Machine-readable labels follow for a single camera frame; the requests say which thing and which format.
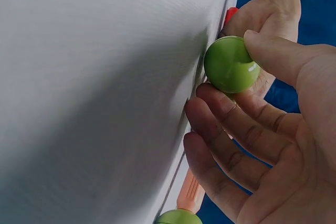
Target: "skin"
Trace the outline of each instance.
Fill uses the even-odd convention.
[[[300,17],[300,0],[251,0],[232,17],[220,37],[243,37],[245,31],[251,29],[297,42]],[[274,79],[273,75],[262,71],[251,90],[264,97]]]
[[[336,48],[253,31],[244,39],[263,69],[295,87],[302,114],[281,111],[252,91],[235,103],[202,84],[186,105],[194,130],[184,138],[190,168],[235,223],[335,223]],[[245,155],[228,134],[272,168]]]

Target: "orange handle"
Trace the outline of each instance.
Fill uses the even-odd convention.
[[[197,182],[193,173],[188,169],[180,194],[177,198],[177,208],[185,209],[194,214],[199,211],[202,205],[205,191]]]

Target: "finger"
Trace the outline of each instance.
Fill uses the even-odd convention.
[[[246,31],[244,41],[251,58],[264,70],[289,85],[296,86],[302,67],[314,54],[307,48],[289,40]]]
[[[246,30],[251,29],[254,31],[260,31],[263,26],[263,20],[266,20],[267,13],[251,12],[248,6],[243,6],[239,11],[231,18],[231,20],[223,27],[219,36],[224,37],[228,35],[235,35],[243,37]]]
[[[235,95],[235,101],[255,121],[295,141],[297,129],[303,121],[301,114],[286,113],[249,90]]]
[[[197,181],[226,216],[236,222],[249,196],[219,169],[199,135],[185,135],[184,148],[190,169]]]
[[[210,84],[200,85],[196,95],[208,104],[224,129],[243,148],[269,164],[279,161],[282,151],[290,144],[285,137],[261,126]]]
[[[239,149],[203,100],[195,98],[188,102],[186,114],[226,175],[246,189],[256,191],[269,168]]]

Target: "knuckle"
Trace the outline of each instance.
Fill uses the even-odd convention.
[[[252,125],[246,132],[244,139],[245,147],[247,150],[253,148],[257,140],[263,134],[264,129],[258,125]]]
[[[228,178],[223,178],[213,185],[211,196],[214,199],[221,199],[221,195],[225,194],[230,185],[230,180]]]
[[[287,113],[282,113],[281,115],[279,115],[276,120],[274,121],[273,125],[272,125],[272,130],[275,133],[278,133],[278,131],[280,130],[280,126],[285,118],[285,116],[287,115]]]
[[[241,151],[233,152],[227,161],[227,172],[230,173],[242,161],[244,156]]]

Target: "blue fabric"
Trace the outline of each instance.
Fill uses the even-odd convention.
[[[238,0],[240,8],[250,0]],[[336,46],[336,0],[301,0],[302,17],[298,42],[304,45]],[[276,80],[265,97],[269,103],[287,112],[300,112],[293,87]],[[232,223],[206,196],[197,214],[203,224]]]

